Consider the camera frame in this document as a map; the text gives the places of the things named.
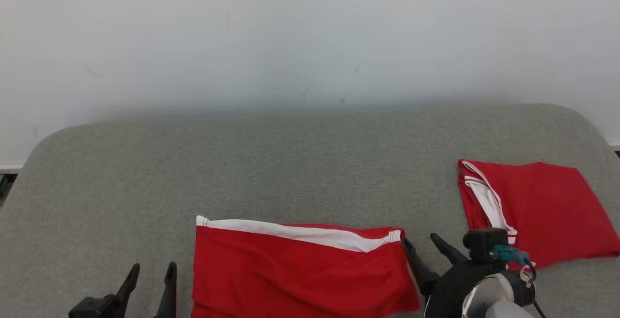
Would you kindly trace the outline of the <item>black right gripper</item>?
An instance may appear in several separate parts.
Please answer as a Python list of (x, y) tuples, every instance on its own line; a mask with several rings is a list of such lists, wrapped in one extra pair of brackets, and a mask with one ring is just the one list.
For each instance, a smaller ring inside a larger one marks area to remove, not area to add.
[(429, 297), (424, 316), (425, 318), (462, 318), (463, 302), (474, 286), (485, 277), (504, 270), (507, 263), (505, 261), (468, 260), (467, 256), (444, 241), (437, 233), (431, 233), (430, 239), (436, 249), (452, 265), (441, 277), (427, 267), (407, 238), (402, 239), (417, 287), (424, 297)]

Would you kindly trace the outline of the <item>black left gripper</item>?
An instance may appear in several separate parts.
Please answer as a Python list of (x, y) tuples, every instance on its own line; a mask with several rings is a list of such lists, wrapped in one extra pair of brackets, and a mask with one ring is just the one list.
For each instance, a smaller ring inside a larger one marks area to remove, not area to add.
[[(68, 318), (117, 318), (124, 317), (131, 293), (140, 273), (139, 263), (131, 267), (116, 296), (86, 297), (69, 312)], [(164, 292), (155, 318), (176, 318), (177, 314), (177, 264), (171, 261), (164, 276)]]

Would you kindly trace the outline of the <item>red bulls 23 jersey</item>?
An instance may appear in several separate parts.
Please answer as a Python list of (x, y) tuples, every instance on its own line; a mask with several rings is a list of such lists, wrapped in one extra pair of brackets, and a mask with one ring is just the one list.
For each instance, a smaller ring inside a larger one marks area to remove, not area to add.
[(458, 169), (470, 229), (505, 230), (537, 267), (620, 256), (620, 236), (576, 168), (461, 159)]

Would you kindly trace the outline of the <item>red shorts white side stripe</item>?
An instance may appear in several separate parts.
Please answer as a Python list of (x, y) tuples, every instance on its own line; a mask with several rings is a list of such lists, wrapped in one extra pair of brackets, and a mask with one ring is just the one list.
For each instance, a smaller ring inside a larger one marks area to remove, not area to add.
[(385, 318), (421, 307), (398, 227), (196, 218), (191, 318)]

